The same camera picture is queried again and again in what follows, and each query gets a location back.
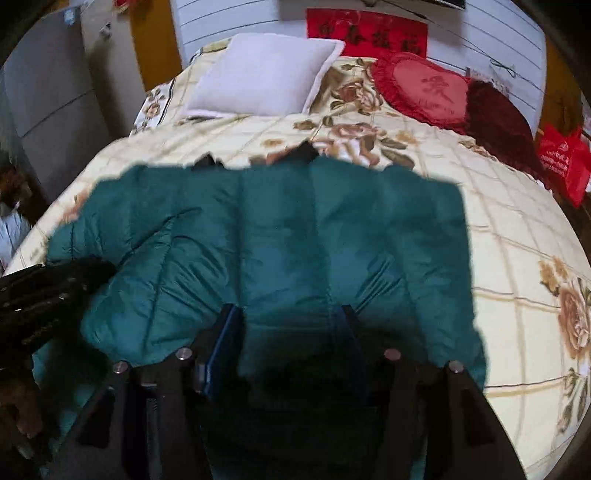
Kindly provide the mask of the dark green puffer jacket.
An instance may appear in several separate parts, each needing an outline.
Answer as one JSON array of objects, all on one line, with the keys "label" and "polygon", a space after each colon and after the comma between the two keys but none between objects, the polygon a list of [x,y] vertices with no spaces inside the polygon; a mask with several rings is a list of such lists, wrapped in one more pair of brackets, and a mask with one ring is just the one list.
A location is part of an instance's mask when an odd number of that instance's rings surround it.
[{"label": "dark green puffer jacket", "polygon": [[481,389],[462,195],[291,153],[137,165],[53,233],[82,410],[52,479],[464,479]]}]

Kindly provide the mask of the white square pillow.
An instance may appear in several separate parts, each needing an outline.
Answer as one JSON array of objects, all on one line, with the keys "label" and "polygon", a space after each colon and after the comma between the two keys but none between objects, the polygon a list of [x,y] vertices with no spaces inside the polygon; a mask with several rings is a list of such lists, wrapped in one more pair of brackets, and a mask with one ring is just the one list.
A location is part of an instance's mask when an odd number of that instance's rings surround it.
[{"label": "white square pillow", "polygon": [[308,114],[322,79],[345,49],[341,40],[240,33],[202,76],[189,117]]}]

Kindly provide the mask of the dark red velvet cushion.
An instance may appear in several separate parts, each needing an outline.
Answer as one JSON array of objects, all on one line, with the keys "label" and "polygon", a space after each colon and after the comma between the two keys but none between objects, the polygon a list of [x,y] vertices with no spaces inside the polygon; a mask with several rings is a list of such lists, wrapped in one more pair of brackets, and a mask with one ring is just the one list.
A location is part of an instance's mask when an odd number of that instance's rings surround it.
[{"label": "dark red velvet cushion", "polygon": [[468,136],[502,163],[551,184],[536,155],[529,124],[513,103],[490,83],[471,80],[467,91]]}]

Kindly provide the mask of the grey wardrobe cabinet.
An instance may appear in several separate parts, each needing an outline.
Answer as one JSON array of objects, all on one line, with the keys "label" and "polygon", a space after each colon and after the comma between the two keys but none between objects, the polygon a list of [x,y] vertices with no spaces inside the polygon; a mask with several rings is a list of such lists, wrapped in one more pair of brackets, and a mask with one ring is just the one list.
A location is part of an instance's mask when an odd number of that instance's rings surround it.
[{"label": "grey wardrobe cabinet", "polygon": [[81,8],[37,21],[1,73],[16,136],[53,202],[112,141],[88,67]]}]

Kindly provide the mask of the floral cream bedspread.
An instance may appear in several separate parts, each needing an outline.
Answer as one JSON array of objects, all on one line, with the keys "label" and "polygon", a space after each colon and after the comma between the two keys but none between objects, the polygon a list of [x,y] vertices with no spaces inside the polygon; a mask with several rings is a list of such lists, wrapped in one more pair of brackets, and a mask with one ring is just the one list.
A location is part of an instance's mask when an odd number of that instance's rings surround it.
[{"label": "floral cream bedspread", "polygon": [[159,361],[224,303],[247,319],[240,371],[311,352],[351,305],[412,356],[465,361],[526,475],[547,477],[590,406],[590,265],[552,194],[476,142],[386,105],[342,57],[308,114],[192,120],[226,41],[145,101],[9,264],[71,254],[123,270],[82,325],[113,360]]}]

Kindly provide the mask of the red heart-shaped cushion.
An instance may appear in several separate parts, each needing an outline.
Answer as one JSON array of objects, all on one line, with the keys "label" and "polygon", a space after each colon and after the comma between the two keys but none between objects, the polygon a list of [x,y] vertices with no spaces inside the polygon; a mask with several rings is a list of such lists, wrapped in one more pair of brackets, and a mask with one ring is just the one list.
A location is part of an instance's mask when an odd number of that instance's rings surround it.
[{"label": "red heart-shaped cushion", "polygon": [[394,110],[431,126],[466,132],[467,77],[408,52],[377,59],[370,73]]}]

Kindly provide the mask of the red plastic shopping bag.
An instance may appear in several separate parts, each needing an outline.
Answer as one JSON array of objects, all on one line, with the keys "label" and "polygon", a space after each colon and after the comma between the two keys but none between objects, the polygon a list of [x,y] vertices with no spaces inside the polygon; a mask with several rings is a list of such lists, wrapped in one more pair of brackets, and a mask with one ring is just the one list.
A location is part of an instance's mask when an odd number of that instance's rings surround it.
[{"label": "red plastic shopping bag", "polygon": [[551,124],[541,130],[536,150],[554,193],[579,208],[590,180],[590,143],[581,127],[562,134]]}]

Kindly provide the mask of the white slatted headboard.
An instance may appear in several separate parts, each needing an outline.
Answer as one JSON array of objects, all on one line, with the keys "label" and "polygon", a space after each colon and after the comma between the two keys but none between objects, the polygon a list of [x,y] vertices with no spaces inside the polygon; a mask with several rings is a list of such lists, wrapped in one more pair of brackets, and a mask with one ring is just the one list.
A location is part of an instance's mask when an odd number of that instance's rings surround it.
[{"label": "white slatted headboard", "polygon": [[188,62],[206,44],[238,33],[346,42],[346,55],[411,51],[503,89],[537,128],[546,84],[541,28],[512,1],[173,1],[178,49]]}]

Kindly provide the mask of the red paper banner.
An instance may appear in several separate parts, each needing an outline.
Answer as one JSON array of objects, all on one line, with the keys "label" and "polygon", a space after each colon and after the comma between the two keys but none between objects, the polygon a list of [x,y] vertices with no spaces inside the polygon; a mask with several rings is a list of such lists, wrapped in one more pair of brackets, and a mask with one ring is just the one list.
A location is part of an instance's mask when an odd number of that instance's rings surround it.
[{"label": "red paper banner", "polygon": [[404,17],[349,9],[310,8],[308,38],[345,43],[342,56],[381,58],[407,52],[427,57],[428,25]]}]

